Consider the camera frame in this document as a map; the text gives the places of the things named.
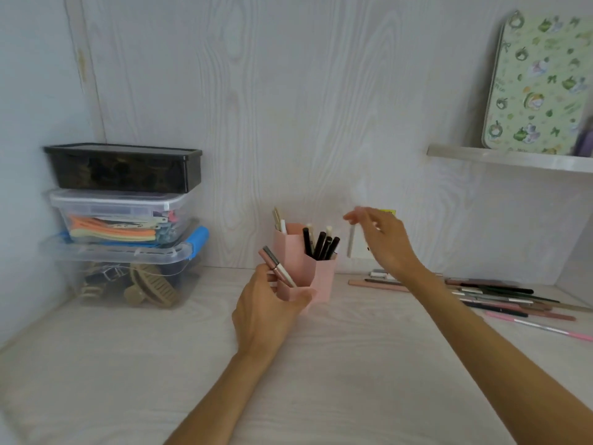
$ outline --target blue handle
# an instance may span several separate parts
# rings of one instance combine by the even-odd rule
[[[196,231],[192,232],[190,236],[185,240],[185,242],[191,244],[193,247],[193,252],[191,253],[190,257],[187,259],[193,259],[199,253],[199,251],[204,246],[204,243],[208,241],[208,237],[210,237],[210,231],[206,227],[199,227]]]

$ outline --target patterned notebook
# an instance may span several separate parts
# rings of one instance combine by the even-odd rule
[[[502,29],[488,100],[488,148],[570,154],[593,70],[593,17],[516,11]]]

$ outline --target transparent storage box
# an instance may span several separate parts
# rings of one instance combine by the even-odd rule
[[[78,243],[175,243],[195,215],[195,192],[140,193],[57,189],[49,194]]]
[[[193,220],[170,247],[73,242],[64,232],[41,244],[77,297],[90,304],[171,308],[193,291],[208,229]]]

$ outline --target purple object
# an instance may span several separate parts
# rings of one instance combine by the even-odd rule
[[[583,131],[574,147],[574,156],[590,158],[593,154],[593,130]]]

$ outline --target black plastic box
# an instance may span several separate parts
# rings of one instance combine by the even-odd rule
[[[202,181],[201,150],[107,143],[43,150],[63,189],[188,193]]]

